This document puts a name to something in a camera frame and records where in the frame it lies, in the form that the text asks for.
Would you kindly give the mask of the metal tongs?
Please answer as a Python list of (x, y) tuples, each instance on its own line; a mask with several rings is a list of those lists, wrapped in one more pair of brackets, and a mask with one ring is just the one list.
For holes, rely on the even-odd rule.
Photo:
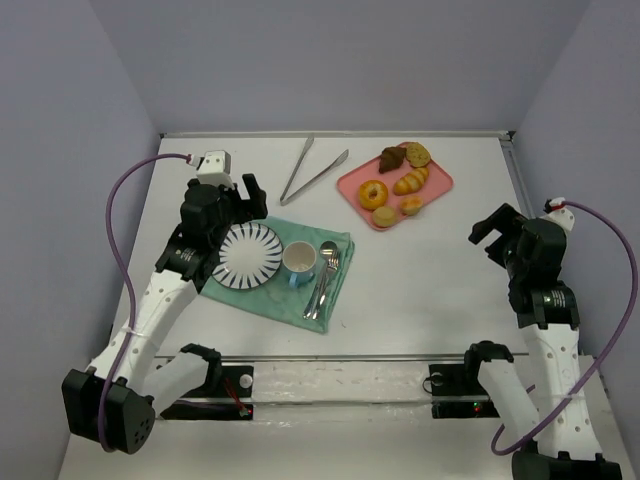
[(315, 135), (308, 134), (280, 193), (278, 199), (280, 206), (287, 206), (297, 200), (342, 166), (350, 156), (350, 151), (344, 149), (332, 158), (320, 158), (313, 154), (315, 143)]

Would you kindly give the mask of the small round yellow bun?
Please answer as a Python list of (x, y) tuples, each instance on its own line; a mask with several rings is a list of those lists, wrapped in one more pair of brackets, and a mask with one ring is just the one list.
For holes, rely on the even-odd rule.
[(384, 205), (372, 212), (373, 223), (380, 228), (389, 228), (397, 223), (397, 210)]

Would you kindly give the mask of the golden donut bread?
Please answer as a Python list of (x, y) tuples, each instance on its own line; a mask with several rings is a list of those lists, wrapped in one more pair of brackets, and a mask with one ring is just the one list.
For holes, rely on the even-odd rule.
[(374, 211), (384, 206), (388, 200), (388, 188), (379, 180), (368, 180), (362, 183), (358, 190), (360, 206), (368, 211)]

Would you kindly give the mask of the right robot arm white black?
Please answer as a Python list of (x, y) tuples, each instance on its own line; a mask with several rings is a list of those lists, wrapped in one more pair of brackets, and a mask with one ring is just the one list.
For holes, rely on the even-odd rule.
[(487, 392), (512, 445), (496, 455), (511, 458), (515, 479), (619, 479), (621, 466), (606, 459), (596, 437), (584, 386), (596, 371), (580, 369), (578, 304), (560, 280), (567, 237), (575, 223), (564, 198), (549, 200), (545, 213), (527, 218), (503, 204), (473, 225), (469, 240), (486, 247), (509, 276), (508, 300), (529, 350), (534, 387), (526, 388), (510, 350), (486, 340), (472, 344), (464, 371)]

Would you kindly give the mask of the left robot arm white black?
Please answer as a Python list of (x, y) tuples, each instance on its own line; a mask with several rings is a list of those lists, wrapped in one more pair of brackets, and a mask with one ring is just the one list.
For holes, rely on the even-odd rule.
[(85, 370), (70, 370), (62, 382), (71, 434), (98, 442), (107, 452), (134, 454), (149, 438), (156, 418), (184, 394), (220, 382), (220, 354), (199, 344), (185, 345), (159, 370), (151, 364), (219, 265), (231, 226), (268, 213), (266, 194), (254, 175), (242, 179), (246, 199), (235, 185), (188, 182), (180, 221), (140, 302), (101, 354)]

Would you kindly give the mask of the long golden bread roll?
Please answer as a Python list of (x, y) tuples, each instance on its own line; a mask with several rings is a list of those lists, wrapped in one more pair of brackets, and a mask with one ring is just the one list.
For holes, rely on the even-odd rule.
[(422, 189), (428, 177), (427, 167), (414, 168), (395, 182), (393, 193), (398, 196), (416, 193)]

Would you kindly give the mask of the blue striped white plate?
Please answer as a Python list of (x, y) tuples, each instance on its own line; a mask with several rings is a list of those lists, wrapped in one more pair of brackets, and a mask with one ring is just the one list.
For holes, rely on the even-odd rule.
[(257, 222), (233, 225), (219, 250), (211, 277), (233, 290), (249, 290), (269, 281), (279, 270), (283, 245), (270, 227)]

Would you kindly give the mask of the blue and cream mug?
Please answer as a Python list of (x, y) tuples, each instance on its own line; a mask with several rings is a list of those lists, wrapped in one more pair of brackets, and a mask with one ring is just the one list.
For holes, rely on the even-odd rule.
[(308, 283), (315, 275), (316, 249), (304, 241), (292, 242), (286, 246), (282, 255), (282, 266), (286, 270), (288, 285), (298, 288)]

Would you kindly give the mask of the metal spoon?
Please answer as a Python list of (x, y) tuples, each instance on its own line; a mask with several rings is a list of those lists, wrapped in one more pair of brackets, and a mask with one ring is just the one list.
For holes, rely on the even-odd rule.
[(320, 293), (322, 291), (322, 288), (323, 288), (324, 284), (326, 283), (326, 278), (328, 276), (330, 260), (334, 257), (334, 255), (337, 252), (338, 252), (338, 246), (337, 246), (337, 244), (335, 242), (333, 242), (331, 240), (324, 241), (320, 246), (320, 250), (319, 250), (320, 256), (322, 257), (324, 262), (327, 262), (326, 276), (325, 276), (325, 280), (323, 282), (323, 285), (321, 287)]

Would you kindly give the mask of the small orange-topped bun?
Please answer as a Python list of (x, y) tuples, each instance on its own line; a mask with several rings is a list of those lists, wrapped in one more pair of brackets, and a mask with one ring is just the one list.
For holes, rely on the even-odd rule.
[(400, 211), (407, 216), (417, 215), (423, 208), (423, 199), (419, 196), (406, 196), (399, 203)]

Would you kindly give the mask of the metal fork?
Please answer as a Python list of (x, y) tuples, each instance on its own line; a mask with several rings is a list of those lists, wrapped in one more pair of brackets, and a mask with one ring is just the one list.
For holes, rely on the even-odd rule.
[(324, 286), (322, 288), (322, 291), (320, 293), (320, 297), (319, 297), (318, 302), (316, 304), (316, 310), (314, 311), (314, 314), (310, 319), (315, 320), (315, 319), (318, 318), (320, 310), (321, 310), (321, 307), (325, 303), (325, 299), (327, 297), (327, 291), (328, 291), (328, 288), (329, 288), (329, 284), (330, 284), (331, 280), (333, 279), (334, 275), (338, 272), (339, 265), (340, 265), (340, 252), (338, 250), (338, 252), (330, 260), (328, 276), (326, 278), (326, 283), (324, 284)]

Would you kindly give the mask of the metal knife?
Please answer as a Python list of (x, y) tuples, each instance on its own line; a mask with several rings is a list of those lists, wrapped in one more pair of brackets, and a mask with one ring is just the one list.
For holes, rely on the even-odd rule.
[(323, 282), (325, 280), (326, 270), (327, 270), (327, 262), (324, 262), (321, 265), (321, 268), (319, 270), (319, 274), (317, 276), (316, 284), (315, 284), (314, 290), (312, 292), (312, 295), (311, 295), (311, 297), (309, 299), (309, 302), (307, 303), (307, 306), (306, 306), (306, 308), (305, 308), (305, 310), (303, 312), (303, 317), (305, 319), (310, 319), (313, 316), (314, 311), (316, 310), (316, 304), (317, 304), (318, 299), (320, 297), (320, 290), (321, 290), (321, 287), (322, 287)]

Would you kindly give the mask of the round green-speckled bun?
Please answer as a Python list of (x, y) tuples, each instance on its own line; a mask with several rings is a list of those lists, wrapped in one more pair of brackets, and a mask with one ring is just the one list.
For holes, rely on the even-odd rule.
[(419, 142), (409, 142), (405, 149), (406, 159), (413, 168), (425, 167), (432, 160), (431, 153)]

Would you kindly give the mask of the dark chocolate croissant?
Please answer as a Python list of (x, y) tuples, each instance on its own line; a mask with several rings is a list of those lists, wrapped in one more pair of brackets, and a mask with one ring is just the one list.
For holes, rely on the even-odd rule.
[(404, 147), (386, 147), (379, 156), (379, 173), (384, 174), (399, 169), (403, 165), (405, 157), (406, 149)]

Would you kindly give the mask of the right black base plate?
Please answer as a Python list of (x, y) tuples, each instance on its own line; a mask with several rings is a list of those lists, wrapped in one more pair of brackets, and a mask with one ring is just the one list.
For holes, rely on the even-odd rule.
[(434, 419), (498, 418), (487, 392), (470, 379), (462, 363), (435, 363), (422, 384), (431, 396)]

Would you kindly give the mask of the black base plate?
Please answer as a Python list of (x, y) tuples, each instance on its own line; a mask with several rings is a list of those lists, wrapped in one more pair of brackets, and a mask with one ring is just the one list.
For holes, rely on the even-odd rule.
[(462, 363), (435, 363), (422, 384), (431, 396), (434, 419), (498, 418), (487, 392), (470, 379)]
[(216, 385), (205, 383), (165, 409), (160, 417), (176, 421), (251, 421), (254, 367), (229, 364), (222, 367)]

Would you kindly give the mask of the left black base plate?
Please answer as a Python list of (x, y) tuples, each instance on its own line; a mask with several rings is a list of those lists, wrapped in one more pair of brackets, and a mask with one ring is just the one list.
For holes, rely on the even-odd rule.
[(205, 383), (165, 409), (160, 417), (176, 421), (251, 421), (254, 367), (229, 364), (222, 367), (216, 385)]

